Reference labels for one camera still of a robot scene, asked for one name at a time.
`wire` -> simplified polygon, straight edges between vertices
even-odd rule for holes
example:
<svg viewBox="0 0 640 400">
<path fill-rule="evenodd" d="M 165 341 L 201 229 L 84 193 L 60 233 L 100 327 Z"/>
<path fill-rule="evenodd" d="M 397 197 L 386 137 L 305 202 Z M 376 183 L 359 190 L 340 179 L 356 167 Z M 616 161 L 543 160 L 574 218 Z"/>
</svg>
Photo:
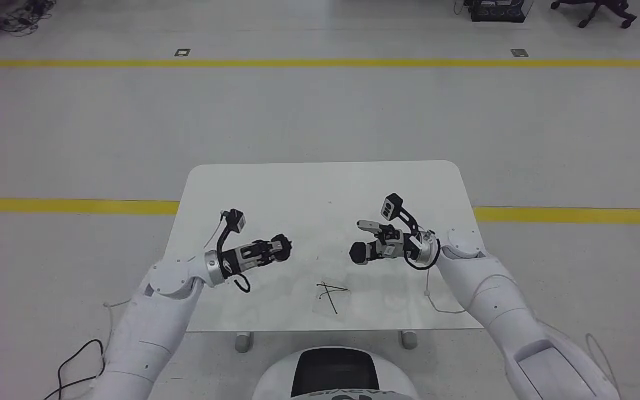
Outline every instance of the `wire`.
<svg viewBox="0 0 640 400">
<path fill-rule="evenodd" d="M 38 29 L 38 22 L 51 16 L 49 11 L 57 0 L 27 0 L 22 6 L 0 16 L 0 31 L 21 37 Z"/>
<path fill-rule="evenodd" d="M 443 314 L 462 314 L 462 313 L 467 312 L 469 309 L 471 309 L 471 306 L 473 305 L 473 302 L 476 300 L 476 297 L 478 297 L 478 295 L 480 294 L 480 287 L 482 286 L 482 284 L 485 283 L 487 280 L 489 280 L 491 278 L 495 278 L 495 277 L 506 278 L 511 283 L 513 283 L 516 287 L 518 286 L 516 281 L 514 281 L 512 278 L 510 278 L 510 277 L 508 277 L 506 275 L 503 275 L 503 274 L 491 274 L 491 275 L 487 276 L 486 278 L 484 278 L 483 280 L 481 280 L 480 283 L 478 284 L 478 286 L 476 286 L 476 289 L 473 291 L 473 295 L 471 296 L 471 301 L 469 302 L 469 305 L 467 307 L 462 307 L 462 310 L 459 310 L 459 311 L 441 310 L 438 307 L 436 307 L 436 305 L 433 303 L 433 300 L 431 300 L 431 293 L 429 292 L 429 274 L 430 273 L 431 273 L 431 270 L 427 270 L 427 290 L 426 290 L 425 294 L 427 295 L 427 299 L 429 299 L 429 303 L 431 303 L 431 307 L 433 307 L 433 309 L 436 310 L 437 312 L 443 313 Z"/>
<path fill-rule="evenodd" d="M 240 273 L 238 274 L 242 279 L 244 279 L 244 283 L 247 284 L 247 286 L 242 287 L 242 285 L 240 285 L 240 283 L 238 283 L 237 279 L 233 280 L 233 283 L 236 284 L 236 286 L 238 287 L 238 289 L 242 290 L 244 293 L 249 293 L 251 291 L 251 284 L 249 283 L 249 280 L 247 279 L 246 276 L 244 276 L 244 274 Z"/>
<path fill-rule="evenodd" d="M 448 310 L 441 310 L 438 307 L 436 307 L 436 305 L 434 304 L 433 300 L 431 299 L 431 294 L 429 292 L 429 274 L 431 273 L 431 270 L 427 270 L 427 288 L 426 288 L 426 296 L 427 299 L 429 299 L 429 303 L 431 303 L 431 307 L 433 307 L 434 310 L 436 310 L 439 313 L 443 313 L 443 314 L 462 314 L 467 312 L 469 309 L 471 309 L 471 306 L 473 305 L 473 302 L 475 301 L 476 297 L 478 297 L 478 295 L 481 293 L 480 292 L 480 287 L 482 286 L 482 284 L 484 282 L 486 282 L 487 280 L 489 280 L 490 278 L 493 277 L 502 277 L 502 278 L 506 278 L 508 279 L 511 283 L 513 283 L 516 287 L 518 286 L 518 284 L 510 277 L 503 275 L 503 274 L 491 274 L 489 276 L 487 276 L 486 278 L 484 278 L 482 281 L 480 281 L 480 283 L 478 284 L 478 286 L 476 286 L 476 289 L 473 291 L 473 296 L 471 297 L 471 301 L 469 302 L 469 305 L 467 307 L 462 307 L 462 310 L 458 310 L 458 311 L 448 311 Z M 488 289 L 495 289 L 497 288 L 497 286 L 494 286 L 492 288 L 487 288 L 485 290 Z M 567 339 L 571 339 L 569 337 L 569 335 L 567 335 L 566 333 L 562 332 L 560 329 L 556 328 L 555 326 L 548 324 L 546 322 L 544 322 L 541 319 L 536 318 L 536 321 L 548 326 L 549 328 L 561 333 L 562 335 L 564 335 Z M 589 350 L 589 356 L 591 358 L 591 360 L 593 360 L 593 362 L 596 364 L 596 366 L 607 376 L 607 378 L 612 382 L 613 387 L 615 387 L 616 391 L 618 392 L 618 396 L 620 396 L 620 399 L 622 399 L 622 393 L 620 392 L 620 387 L 618 386 L 618 380 L 616 379 L 615 373 L 613 372 L 613 368 L 611 367 L 611 363 L 609 362 L 609 358 L 607 357 L 607 354 L 604 352 L 604 350 L 602 349 L 602 346 L 600 346 L 600 343 L 598 343 L 598 340 L 596 339 L 595 336 L 593 336 L 593 334 L 591 333 L 587 333 L 584 336 L 585 342 L 587 344 L 587 349 Z M 593 341 L 593 343 L 595 343 L 596 347 L 598 347 L 598 350 L 600 351 L 600 354 L 602 354 L 602 357 L 604 358 L 604 361 L 607 363 L 607 369 L 609 370 L 609 374 L 604 372 L 604 369 L 602 368 L 602 366 L 600 365 L 600 363 L 598 362 L 597 358 L 595 357 L 595 355 L 593 354 L 593 350 L 591 349 L 591 344 L 590 341 Z"/>
<path fill-rule="evenodd" d="M 54 390 L 53 392 L 49 393 L 49 395 L 47 395 L 47 397 L 45 397 L 45 398 L 44 398 L 44 399 L 42 399 L 42 400 L 47 400 L 49 397 L 53 396 L 54 394 L 56 394 L 56 393 L 60 392 L 61 390 L 66 389 L 66 388 L 68 388 L 68 387 L 70 387 L 70 386 L 77 385 L 78 383 L 82 383 L 82 382 L 90 381 L 90 380 L 92 380 L 92 379 L 95 379 L 95 377 L 90 376 L 90 377 L 88 377 L 88 378 L 79 379 L 79 380 L 77 380 L 77 381 L 75 381 L 75 382 L 71 382 L 71 383 L 67 383 L 66 385 L 62 385 L 61 387 L 57 388 L 57 389 L 56 389 L 56 390 Z"/>
<path fill-rule="evenodd" d="M 417 269 L 418 271 L 428 270 L 429 268 L 431 268 L 434 265 L 436 265 L 436 261 L 438 261 L 438 257 L 440 257 L 440 239 L 436 238 L 436 243 L 438 243 L 438 250 L 436 250 L 436 256 L 434 257 L 433 261 L 431 261 L 429 263 L 429 265 L 426 265 L 424 267 L 418 267 L 417 265 L 415 265 L 414 263 L 409 261 L 409 257 L 407 256 L 407 253 L 408 253 L 407 251 L 405 251 L 404 254 L 403 254 L 404 255 L 404 260 L 413 269 Z"/>
<path fill-rule="evenodd" d="M 460 10 L 456 11 L 456 3 L 457 3 L 457 1 L 453 3 L 453 13 L 454 13 L 455 15 L 460 15 L 460 14 L 462 14 L 462 10 L 463 10 L 465 7 L 468 7 L 468 6 L 465 6 L 465 5 L 464 5 L 464 0 L 462 0 L 462 6 L 460 7 Z"/>
<path fill-rule="evenodd" d="M 100 372 L 95 376 L 89 376 L 87 378 L 82 378 L 82 379 L 79 379 L 77 381 L 74 381 L 74 382 L 71 382 L 71 383 L 67 383 L 66 385 L 63 385 L 62 384 L 62 368 L 65 365 L 67 365 L 67 363 L 69 363 L 74 358 L 76 358 L 80 353 L 82 353 L 82 351 L 84 349 L 86 349 L 92 343 L 97 343 L 98 346 L 100 347 L 100 356 L 101 356 L 101 360 L 102 360 L 102 368 L 100 369 Z M 89 340 L 82 347 L 80 347 L 80 350 L 76 351 L 74 355 L 72 355 L 71 357 L 67 358 L 62 364 L 60 364 L 60 366 L 58 367 L 58 388 L 56 390 L 54 390 L 53 392 L 49 393 L 47 395 L 47 397 L 45 397 L 43 400 L 47 400 L 49 397 L 53 396 L 56 393 L 58 394 L 58 400 L 62 400 L 62 391 L 64 389 L 66 389 L 66 388 L 68 388 L 70 386 L 73 386 L 73 385 L 77 385 L 77 384 L 82 383 L 82 382 L 86 382 L 86 381 L 90 381 L 90 380 L 95 379 L 97 376 L 100 376 L 104 372 L 105 366 L 106 366 L 106 363 L 104 361 L 104 346 L 102 345 L 102 342 L 100 341 L 100 339 L 91 339 L 91 340 Z"/>
<path fill-rule="evenodd" d="M 102 307 L 106 308 L 107 311 L 109 312 L 109 336 L 107 336 L 107 342 L 104 346 L 104 357 L 107 354 L 107 350 L 109 350 L 109 345 L 111 345 L 111 335 L 113 334 L 113 313 L 111 312 L 111 309 L 114 307 L 118 307 L 121 306 L 123 304 L 127 304 L 128 302 L 130 302 L 131 299 L 129 300 L 125 300 L 125 301 L 121 301 L 119 303 L 115 303 L 115 304 L 109 304 L 106 301 L 104 303 L 102 303 Z"/>
<path fill-rule="evenodd" d="M 207 240 L 207 243 L 205 243 L 204 246 L 202 246 L 203 249 L 206 249 L 209 243 L 211 243 L 213 238 L 216 236 L 216 233 L 218 233 L 218 229 L 220 229 L 220 224 L 222 224 L 222 215 L 220 215 L 220 221 L 218 221 L 218 226 L 216 226 L 216 230 L 213 231 L 213 233 L 211 234 L 211 237 L 209 238 L 209 240 Z"/>
<path fill-rule="evenodd" d="M 561 330 L 559 330 L 558 328 L 554 328 L 554 327 L 552 327 L 552 328 L 557 330 L 557 331 L 559 331 L 559 332 L 561 332 L 561 333 L 564 333 Z M 591 356 L 591 359 L 593 360 L 593 362 L 596 363 L 598 368 L 600 368 L 600 370 L 603 371 L 603 373 L 604 373 L 604 370 L 600 366 L 600 363 L 598 363 L 598 360 L 596 359 L 596 356 L 593 354 L 593 350 L 591 349 L 591 345 L 589 344 L 589 339 L 593 340 L 593 343 L 595 343 L 596 346 L 598 347 L 598 350 L 600 351 L 600 354 L 602 354 L 602 357 L 604 358 L 604 362 L 607 363 L 607 369 L 609 369 L 609 375 L 607 375 L 607 378 L 609 378 L 609 380 L 613 383 L 613 387 L 615 387 L 616 390 L 618 391 L 618 396 L 620 396 L 620 398 L 622 399 L 622 393 L 620 392 L 620 387 L 618 386 L 618 380 L 616 379 L 616 375 L 613 373 L 613 368 L 611 367 L 611 363 L 609 362 L 609 357 L 607 357 L 607 353 L 604 352 L 604 350 L 602 349 L 602 346 L 600 346 L 600 343 L 598 343 L 598 340 L 596 339 L 595 336 L 593 336 L 591 333 L 587 333 L 586 335 L 584 335 L 584 341 L 587 343 L 587 349 L 589 350 L 589 356 Z"/>
</svg>

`black cable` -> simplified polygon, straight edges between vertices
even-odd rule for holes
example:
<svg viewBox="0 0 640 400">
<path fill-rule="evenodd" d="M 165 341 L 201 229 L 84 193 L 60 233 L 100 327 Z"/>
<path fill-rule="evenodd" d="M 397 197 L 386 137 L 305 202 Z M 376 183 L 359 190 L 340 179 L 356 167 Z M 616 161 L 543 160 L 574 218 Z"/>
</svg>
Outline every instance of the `black cable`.
<svg viewBox="0 0 640 400">
<path fill-rule="evenodd" d="M 235 284 L 236 284 L 236 286 L 238 287 L 238 289 L 242 290 L 242 291 L 243 291 L 243 292 L 245 292 L 245 293 L 249 293 L 249 292 L 251 291 L 251 284 L 249 283 L 249 280 L 248 280 L 248 279 L 247 279 L 247 277 L 246 277 L 246 276 L 244 276 L 243 274 L 238 274 L 238 275 L 240 275 L 240 276 L 242 277 L 242 279 L 244 279 L 244 283 L 246 283 L 246 284 L 247 284 L 247 286 L 246 286 L 246 287 L 242 287 L 242 286 L 238 283 L 238 280 L 237 280 L 237 279 L 235 279 L 235 280 L 233 281 L 233 283 L 235 283 Z"/>
<path fill-rule="evenodd" d="M 38 29 L 38 22 L 51 16 L 49 11 L 56 0 L 27 0 L 13 11 L 0 16 L 0 31 L 12 36 L 30 35 Z"/>
<path fill-rule="evenodd" d="M 409 257 L 407 257 L 407 253 L 408 253 L 407 251 L 403 251 L 404 260 L 407 262 L 407 264 L 409 264 L 409 266 L 411 266 L 411 268 L 417 269 L 418 271 L 424 271 L 424 270 L 427 270 L 427 269 L 433 267 L 434 265 L 436 265 L 436 261 L 438 261 L 438 257 L 440 257 L 440 239 L 436 238 L 436 243 L 438 243 L 438 250 L 436 250 L 436 256 L 433 259 L 433 261 L 431 261 L 431 263 L 429 265 L 426 265 L 424 267 L 418 267 L 417 265 L 415 265 L 414 263 L 409 261 Z"/>
<path fill-rule="evenodd" d="M 90 376 L 90 377 L 87 377 L 87 378 L 79 379 L 79 380 L 71 382 L 71 383 L 67 383 L 66 385 L 62 384 L 62 368 L 65 365 L 67 365 L 68 362 L 72 361 L 80 353 L 82 353 L 82 351 L 84 349 L 86 349 L 87 346 L 89 346 L 91 343 L 97 343 L 98 346 L 100 346 L 100 358 L 102 360 L 102 368 L 100 369 L 100 373 L 98 373 L 97 376 L 102 375 L 102 373 L 104 372 L 104 368 L 106 366 L 105 361 L 104 361 L 104 346 L 102 345 L 102 341 L 100 339 L 91 339 L 87 343 L 85 343 L 82 347 L 80 347 L 80 350 L 76 351 L 74 355 L 72 355 L 71 357 L 67 358 L 62 364 L 60 364 L 60 366 L 58 367 L 58 388 L 56 390 L 54 390 L 53 392 L 49 393 L 49 395 L 47 395 L 47 397 L 45 397 L 43 400 L 47 400 L 49 397 L 53 396 L 56 393 L 58 394 L 58 400 L 62 400 L 62 391 L 64 389 L 68 388 L 69 386 L 77 385 L 78 383 L 90 381 L 90 380 L 92 380 L 92 379 L 94 379 L 96 377 L 96 375 L 94 375 L 94 376 Z"/>
<path fill-rule="evenodd" d="M 229 229 L 229 225 L 227 225 L 222 230 L 222 233 L 220 234 L 220 237 L 216 242 L 216 252 L 218 252 L 218 264 L 220 264 L 221 269 L 225 269 L 225 270 L 226 268 L 224 267 L 223 260 L 222 260 L 222 245 L 224 244 L 225 240 L 227 240 L 227 237 L 229 237 L 229 233 L 231 233 L 231 230 Z M 249 283 L 249 280 L 247 279 L 247 277 L 242 274 L 242 272 L 238 271 L 237 273 L 234 274 L 235 271 L 233 271 L 233 269 L 231 271 L 226 270 L 226 272 L 229 273 L 228 276 L 239 275 L 244 280 L 244 283 L 246 284 L 246 286 L 244 287 L 238 282 L 237 279 L 233 280 L 233 283 L 235 283 L 238 289 L 240 289 L 243 293 L 249 293 L 251 291 L 251 284 Z"/>
<path fill-rule="evenodd" d="M 70 386 L 77 385 L 78 383 L 82 383 L 82 382 L 90 381 L 90 380 L 92 380 L 92 379 L 95 379 L 95 376 L 90 376 L 90 377 L 88 377 L 88 378 L 79 379 L 79 380 L 77 380 L 77 381 L 75 381 L 75 382 L 67 383 L 66 385 L 60 386 L 59 388 L 57 388 L 57 389 L 56 389 L 56 390 L 54 390 L 53 392 L 49 393 L 49 395 L 48 395 L 47 397 L 45 397 L 44 399 L 42 399 L 42 400 L 47 400 L 49 397 L 53 396 L 53 395 L 54 395 L 54 394 L 56 394 L 56 393 L 59 393 L 59 392 L 60 392 L 60 391 L 62 391 L 63 389 L 66 389 L 66 388 L 68 388 L 68 387 L 70 387 Z"/>
</svg>

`crossed wires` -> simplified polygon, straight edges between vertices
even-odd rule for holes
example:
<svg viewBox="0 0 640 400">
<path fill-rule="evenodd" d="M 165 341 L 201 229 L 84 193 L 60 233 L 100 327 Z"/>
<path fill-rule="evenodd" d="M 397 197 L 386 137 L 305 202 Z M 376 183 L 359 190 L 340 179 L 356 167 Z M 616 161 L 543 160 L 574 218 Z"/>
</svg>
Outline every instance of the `crossed wires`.
<svg viewBox="0 0 640 400">
<path fill-rule="evenodd" d="M 322 281 L 321 283 L 316 283 L 316 286 L 322 286 L 324 288 L 324 293 L 320 293 L 320 296 L 318 296 L 318 299 L 321 299 L 323 295 L 327 295 L 327 297 L 329 298 L 329 301 L 331 302 L 331 307 L 333 307 L 333 312 L 336 313 L 336 315 L 338 315 L 338 310 L 336 310 L 336 306 L 335 304 L 333 304 L 333 300 L 331 299 L 331 293 L 333 292 L 348 292 L 349 289 L 347 288 L 341 288 L 338 286 L 331 286 L 331 285 L 327 285 L 324 281 Z"/>
</svg>

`table leg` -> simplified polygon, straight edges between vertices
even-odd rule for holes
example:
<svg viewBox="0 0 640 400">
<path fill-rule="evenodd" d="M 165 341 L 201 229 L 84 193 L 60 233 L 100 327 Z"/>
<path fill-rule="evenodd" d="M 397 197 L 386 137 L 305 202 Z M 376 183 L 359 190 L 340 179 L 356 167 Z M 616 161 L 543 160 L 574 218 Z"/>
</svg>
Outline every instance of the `table leg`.
<svg viewBox="0 0 640 400">
<path fill-rule="evenodd" d="M 418 335 L 415 331 L 400 331 L 400 343 L 407 350 L 413 350 L 418 347 Z"/>
<path fill-rule="evenodd" d="M 251 350 L 253 345 L 253 332 L 236 333 L 236 351 L 238 353 L 246 353 Z"/>
</svg>

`white cable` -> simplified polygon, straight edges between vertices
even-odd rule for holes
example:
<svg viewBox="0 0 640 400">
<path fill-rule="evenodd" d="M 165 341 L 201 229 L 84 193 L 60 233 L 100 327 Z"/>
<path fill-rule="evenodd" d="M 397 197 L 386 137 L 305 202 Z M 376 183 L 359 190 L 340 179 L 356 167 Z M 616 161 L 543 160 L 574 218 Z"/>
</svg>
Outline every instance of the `white cable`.
<svg viewBox="0 0 640 400">
<path fill-rule="evenodd" d="M 218 226 L 216 226 L 216 230 L 213 231 L 213 233 L 211 234 L 211 237 L 209 238 L 209 240 L 207 240 L 207 243 L 205 243 L 204 246 L 202 246 L 203 249 L 206 249 L 209 243 L 211 243 L 213 238 L 216 236 L 218 229 L 220 229 L 220 224 L 222 224 L 222 217 L 220 217 L 220 222 L 218 222 Z"/>
<path fill-rule="evenodd" d="M 506 278 L 508 279 L 511 283 L 513 283 L 514 285 L 516 285 L 516 287 L 518 287 L 518 284 L 516 283 L 516 281 L 514 281 L 512 278 L 503 275 L 503 274 L 491 274 L 489 276 L 487 276 L 486 278 L 484 278 L 482 281 L 480 281 L 480 283 L 478 284 L 478 286 L 476 287 L 476 289 L 473 291 L 473 295 L 471 296 L 471 301 L 469 302 L 469 305 L 465 308 L 462 307 L 462 310 L 458 310 L 458 311 L 447 311 L 447 310 L 441 310 L 438 307 L 436 307 L 436 305 L 434 304 L 433 300 L 431 300 L 431 292 L 429 292 L 429 273 L 431 272 L 431 268 L 429 268 L 427 270 L 427 290 L 425 291 L 425 295 L 427 296 L 427 299 L 429 299 L 429 303 L 431 303 L 431 307 L 433 307 L 434 310 L 436 310 L 439 313 L 443 313 L 443 314 L 462 314 L 467 312 L 471 306 L 473 305 L 473 302 L 475 301 L 476 297 L 478 297 L 478 295 L 480 294 L 480 286 L 482 286 L 483 283 L 485 283 L 487 280 L 489 280 L 490 278 L 494 278 L 494 277 L 502 277 L 502 278 Z"/>
<path fill-rule="evenodd" d="M 488 280 L 489 278 L 493 278 L 496 276 L 502 277 L 502 278 L 506 278 L 509 281 L 511 281 L 511 283 L 513 283 L 514 285 L 516 285 L 516 287 L 518 286 L 518 284 L 511 278 L 509 278 L 506 275 L 503 274 L 492 274 L 487 276 L 486 278 L 484 278 L 482 281 L 480 281 L 480 283 L 478 284 L 478 286 L 476 287 L 476 289 L 473 291 L 473 296 L 471 297 L 471 301 L 469 302 L 469 305 L 466 308 L 462 308 L 462 310 L 459 311 L 447 311 L 447 310 L 440 310 L 438 307 L 436 307 L 436 305 L 433 303 L 433 300 L 431 300 L 431 293 L 429 292 L 429 273 L 431 272 L 431 269 L 427 270 L 427 289 L 425 292 L 425 295 L 427 296 L 427 299 L 429 299 L 429 303 L 431 303 L 431 307 L 433 307 L 434 310 L 436 310 L 439 313 L 443 313 L 443 314 L 462 314 L 464 312 L 467 312 L 467 310 L 469 310 L 471 308 L 471 306 L 473 305 L 473 301 L 476 299 L 476 297 L 478 297 L 478 295 L 480 293 L 480 286 L 482 286 L 482 284 Z M 548 326 L 549 328 L 559 332 L 560 334 L 562 334 L 563 336 L 565 336 L 567 339 L 571 340 L 571 338 L 569 337 L 569 335 L 567 335 L 566 333 L 562 332 L 560 329 L 556 328 L 555 326 L 548 324 L 546 322 L 544 322 L 541 319 L 536 318 L 536 321 L 540 322 L 541 324 L 544 324 L 546 326 Z M 611 367 L 611 363 L 609 362 L 609 358 L 607 357 L 607 354 L 604 352 L 604 350 L 602 349 L 602 346 L 600 346 L 600 343 L 598 343 L 598 340 L 596 339 L 595 336 L 593 336 L 591 333 L 587 333 L 585 336 L 585 342 L 587 344 L 587 349 L 589 350 L 589 356 L 591 357 L 591 359 L 593 360 L 593 362 L 598 366 L 598 368 L 600 368 L 600 370 L 602 371 L 603 374 L 605 374 L 607 376 L 607 378 L 613 383 L 613 387 L 616 388 L 616 391 L 618 392 L 618 396 L 620 396 L 620 400 L 624 400 L 622 398 L 622 393 L 620 392 L 620 387 L 618 386 L 618 381 L 616 379 L 616 376 L 613 372 L 613 368 Z M 600 354 L 602 354 L 602 357 L 604 358 L 604 361 L 607 363 L 607 369 L 609 370 L 609 374 L 607 374 L 606 372 L 604 372 L 604 369 L 602 369 L 602 367 L 600 366 L 600 363 L 598 362 L 598 360 L 596 359 L 595 355 L 593 354 L 593 350 L 591 349 L 591 345 L 589 340 L 593 340 L 593 343 L 595 343 L 595 345 L 598 347 L 598 350 L 600 351 Z"/>
<path fill-rule="evenodd" d="M 102 358 L 105 358 L 107 355 L 107 350 L 109 350 L 109 345 L 111 344 L 111 335 L 113 334 L 113 313 L 111 312 L 111 309 L 114 307 L 118 307 L 121 306 L 123 304 L 127 304 L 128 302 L 130 302 L 131 299 L 129 300 L 125 300 L 125 301 L 121 301 L 119 303 L 115 303 L 115 304 L 109 304 L 106 301 L 104 303 L 102 303 L 102 307 L 106 308 L 107 311 L 109 312 L 109 336 L 107 336 L 107 341 L 105 343 L 104 346 L 104 355 Z"/>
</svg>

